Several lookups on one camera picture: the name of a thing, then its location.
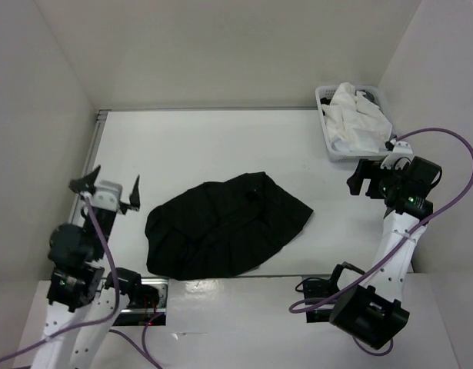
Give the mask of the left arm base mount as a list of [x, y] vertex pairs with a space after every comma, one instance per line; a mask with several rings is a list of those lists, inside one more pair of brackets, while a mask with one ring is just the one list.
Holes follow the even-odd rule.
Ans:
[[165, 326], [167, 300], [167, 279], [143, 278], [139, 295], [122, 310], [113, 326]]

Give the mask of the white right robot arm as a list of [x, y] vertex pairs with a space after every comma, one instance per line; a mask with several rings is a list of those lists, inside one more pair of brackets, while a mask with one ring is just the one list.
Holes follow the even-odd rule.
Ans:
[[373, 261], [378, 270], [356, 286], [343, 275], [327, 283], [328, 296], [336, 301], [329, 321], [374, 350], [382, 349], [408, 323], [410, 314], [401, 305], [405, 275], [426, 229], [420, 222], [433, 212], [427, 196], [441, 174], [439, 165], [420, 157], [407, 163], [396, 160], [390, 167], [361, 159], [347, 180], [352, 195], [369, 180], [366, 195], [383, 200], [386, 212]]

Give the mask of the black pleated skirt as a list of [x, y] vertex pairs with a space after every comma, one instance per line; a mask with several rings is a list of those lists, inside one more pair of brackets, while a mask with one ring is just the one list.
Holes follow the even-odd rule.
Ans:
[[237, 277], [293, 241], [313, 213], [263, 171], [208, 181], [148, 214], [146, 267], [178, 281]]

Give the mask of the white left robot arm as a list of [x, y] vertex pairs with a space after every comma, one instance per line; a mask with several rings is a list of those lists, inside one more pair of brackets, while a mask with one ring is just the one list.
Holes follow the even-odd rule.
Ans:
[[99, 181], [99, 172], [70, 180], [69, 189], [84, 201], [84, 221], [61, 224], [50, 237], [54, 268], [33, 368], [89, 368], [122, 310], [142, 300], [140, 274], [116, 267], [108, 248], [115, 219], [141, 206], [139, 184], [123, 202], [122, 186]]

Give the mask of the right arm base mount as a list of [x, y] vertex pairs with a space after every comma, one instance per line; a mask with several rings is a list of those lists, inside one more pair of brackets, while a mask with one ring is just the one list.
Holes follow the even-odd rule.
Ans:
[[[338, 288], [329, 280], [318, 277], [302, 279], [296, 286], [295, 291], [303, 294], [304, 299], [328, 298], [338, 291]], [[325, 305], [314, 311], [306, 313], [308, 323], [328, 323], [334, 304]]]

